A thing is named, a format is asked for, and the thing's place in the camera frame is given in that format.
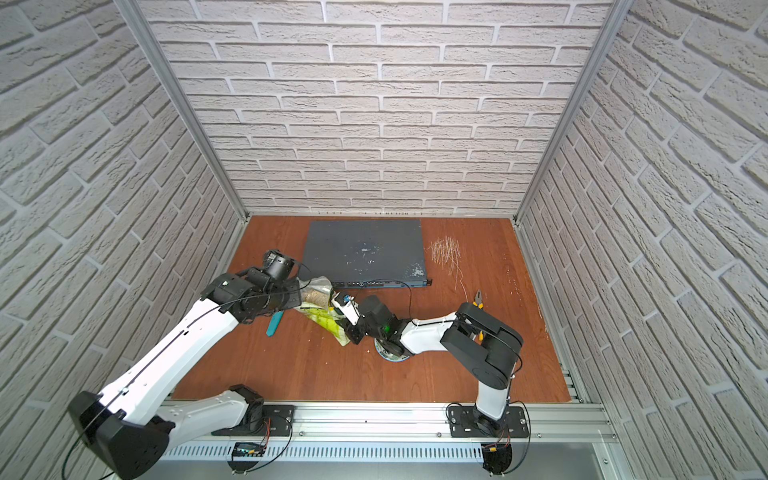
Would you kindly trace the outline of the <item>green oats bag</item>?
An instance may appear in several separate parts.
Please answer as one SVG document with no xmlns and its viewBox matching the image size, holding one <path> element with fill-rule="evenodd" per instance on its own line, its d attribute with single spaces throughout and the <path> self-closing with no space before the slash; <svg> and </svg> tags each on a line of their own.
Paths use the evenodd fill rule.
<svg viewBox="0 0 768 480">
<path fill-rule="evenodd" d="M 299 281 L 300 305 L 295 310 L 329 332 L 341 346 L 350 342 L 339 324 L 345 317 L 337 313 L 332 305 L 334 289 L 331 281 L 324 277 Z"/>
</svg>

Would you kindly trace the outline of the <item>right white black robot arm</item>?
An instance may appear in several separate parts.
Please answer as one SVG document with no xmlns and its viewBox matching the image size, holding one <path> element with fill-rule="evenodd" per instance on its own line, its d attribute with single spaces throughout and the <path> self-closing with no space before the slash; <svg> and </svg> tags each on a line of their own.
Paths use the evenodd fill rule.
<svg viewBox="0 0 768 480">
<path fill-rule="evenodd" d="M 376 296 L 358 303 L 337 293 L 331 300 L 338 324 L 358 344 L 374 340 L 379 355 L 402 362 L 426 352 L 448 352 L 478 381 L 477 426 L 488 431 L 503 418 L 515 368 L 522 364 L 522 336 L 480 306 L 465 302 L 445 316 L 400 319 Z"/>
</svg>

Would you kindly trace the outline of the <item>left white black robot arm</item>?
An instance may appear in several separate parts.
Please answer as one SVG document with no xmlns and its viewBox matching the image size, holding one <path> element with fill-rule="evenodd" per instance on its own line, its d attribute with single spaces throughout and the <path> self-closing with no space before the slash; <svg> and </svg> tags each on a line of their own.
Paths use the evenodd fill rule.
<svg viewBox="0 0 768 480">
<path fill-rule="evenodd" d="M 136 479 L 164 453 L 209 433 L 269 433 L 263 399 L 236 385 L 185 408 L 163 402 L 198 361 L 240 324 L 300 306 L 308 283 L 253 273 L 222 274 L 182 320 L 126 373 L 99 392 L 82 391 L 67 411 L 77 443 L 120 479 Z"/>
</svg>

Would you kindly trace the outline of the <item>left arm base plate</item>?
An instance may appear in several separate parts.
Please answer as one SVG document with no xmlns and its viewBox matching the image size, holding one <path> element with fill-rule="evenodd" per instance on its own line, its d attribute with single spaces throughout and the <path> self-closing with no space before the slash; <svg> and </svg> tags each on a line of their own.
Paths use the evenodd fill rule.
<svg viewBox="0 0 768 480">
<path fill-rule="evenodd" d="M 213 436 L 246 437 L 289 437 L 296 410 L 291 404 L 259 404 L 246 411 L 244 419 L 236 426 L 212 432 Z"/>
</svg>

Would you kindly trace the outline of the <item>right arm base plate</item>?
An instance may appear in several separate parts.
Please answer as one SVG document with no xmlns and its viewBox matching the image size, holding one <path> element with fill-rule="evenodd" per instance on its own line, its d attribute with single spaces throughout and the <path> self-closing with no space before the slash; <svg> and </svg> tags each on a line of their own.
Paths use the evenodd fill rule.
<svg viewBox="0 0 768 480">
<path fill-rule="evenodd" d="M 522 405 L 508 405 L 498 420 L 482 414 L 475 406 L 452 402 L 445 408 L 453 438 L 527 439 L 530 423 Z"/>
</svg>

